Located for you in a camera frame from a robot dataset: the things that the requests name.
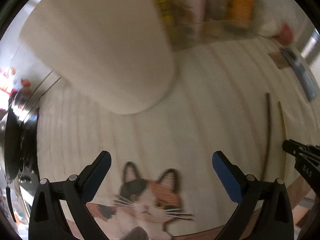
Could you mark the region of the black induction cooktop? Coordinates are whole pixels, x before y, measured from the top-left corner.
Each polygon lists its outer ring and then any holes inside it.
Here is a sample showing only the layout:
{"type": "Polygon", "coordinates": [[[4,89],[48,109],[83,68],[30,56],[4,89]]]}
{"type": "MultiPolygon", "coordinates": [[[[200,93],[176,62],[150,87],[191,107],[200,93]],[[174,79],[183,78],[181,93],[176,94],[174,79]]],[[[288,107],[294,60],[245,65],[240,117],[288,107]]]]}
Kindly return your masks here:
{"type": "Polygon", "coordinates": [[[18,181],[24,201],[33,205],[34,196],[40,181],[37,162],[37,125],[39,108],[37,108],[26,122],[22,123],[21,135],[21,166],[18,181]]]}

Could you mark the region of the blue smartphone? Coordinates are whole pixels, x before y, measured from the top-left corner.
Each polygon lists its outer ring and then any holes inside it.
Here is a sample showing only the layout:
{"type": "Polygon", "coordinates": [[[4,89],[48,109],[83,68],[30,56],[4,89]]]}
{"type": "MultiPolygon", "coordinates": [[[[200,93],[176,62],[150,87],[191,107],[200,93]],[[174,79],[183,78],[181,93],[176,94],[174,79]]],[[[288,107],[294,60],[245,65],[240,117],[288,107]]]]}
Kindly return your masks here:
{"type": "Polygon", "coordinates": [[[293,50],[289,47],[283,47],[280,48],[280,53],[293,69],[293,72],[300,82],[308,101],[311,102],[312,100],[317,98],[316,86],[313,83],[311,76],[309,75],[301,61],[298,59],[298,57],[295,55],[293,50]]]}

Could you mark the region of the striped cat table mat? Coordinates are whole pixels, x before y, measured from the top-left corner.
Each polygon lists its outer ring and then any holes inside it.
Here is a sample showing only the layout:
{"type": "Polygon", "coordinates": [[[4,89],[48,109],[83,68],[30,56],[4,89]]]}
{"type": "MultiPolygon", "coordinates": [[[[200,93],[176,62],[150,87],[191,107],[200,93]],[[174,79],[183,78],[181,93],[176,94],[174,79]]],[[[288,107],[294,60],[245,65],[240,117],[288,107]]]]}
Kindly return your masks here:
{"type": "Polygon", "coordinates": [[[178,74],[171,92],[151,109],[113,114],[60,79],[42,97],[37,135],[40,176],[50,181],[79,174],[106,150],[112,166],[94,201],[111,205],[123,168],[135,163],[145,179],[166,169],[180,174],[183,209],[192,220],[176,219],[171,235],[203,237],[223,226],[236,204],[212,168],[222,151],[245,174],[262,180],[267,144],[266,93],[271,94],[272,132],[265,181],[281,178],[301,196],[294,157],[287,154],[282,177],[281,102],[286,139],[319,144],[319,99],[308,101],[291,68],[278,69],[268,53],[272,40],[200,44],[176,52],[178,74]]]}

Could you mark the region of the brown card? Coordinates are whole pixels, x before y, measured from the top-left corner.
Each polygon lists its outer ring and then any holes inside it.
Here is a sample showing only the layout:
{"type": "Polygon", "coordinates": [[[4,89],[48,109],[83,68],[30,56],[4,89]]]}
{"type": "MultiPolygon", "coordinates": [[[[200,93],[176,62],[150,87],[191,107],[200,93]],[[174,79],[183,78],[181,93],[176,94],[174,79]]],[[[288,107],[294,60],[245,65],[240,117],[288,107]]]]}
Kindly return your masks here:
{"type": "Polygon", "coordinates": [[[285,57],[279,51],[272,51],[268,53],[274,64],[278,69],[290,68],[290,64],[287,62],[285,57]]]}

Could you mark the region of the clear plastic bag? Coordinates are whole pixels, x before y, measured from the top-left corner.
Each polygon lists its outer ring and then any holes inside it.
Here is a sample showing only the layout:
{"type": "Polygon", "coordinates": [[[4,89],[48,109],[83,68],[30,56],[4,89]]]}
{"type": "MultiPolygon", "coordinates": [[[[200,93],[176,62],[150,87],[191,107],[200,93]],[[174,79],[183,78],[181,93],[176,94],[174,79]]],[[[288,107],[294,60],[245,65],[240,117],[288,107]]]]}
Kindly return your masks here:
{"type": "Polygon", "coordinates": [[[292,38],[301,24],[298,5],[294,0],[256,0],[255,31],[262,37],[277,37],[289,29],[292,38]]]}

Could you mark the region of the cream utensil holder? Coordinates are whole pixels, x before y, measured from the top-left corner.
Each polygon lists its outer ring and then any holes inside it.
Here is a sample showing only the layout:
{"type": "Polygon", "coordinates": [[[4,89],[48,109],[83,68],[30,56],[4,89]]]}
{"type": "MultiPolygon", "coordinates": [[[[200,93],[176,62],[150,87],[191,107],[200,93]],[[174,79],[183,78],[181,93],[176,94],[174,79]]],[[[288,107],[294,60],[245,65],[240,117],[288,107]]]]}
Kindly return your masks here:
{"type": "Polygon", "coordinates": [[[20,38],[49,68],[116,114],[155,105],[176,73],[153,0],[41,0],[20,38]]]}

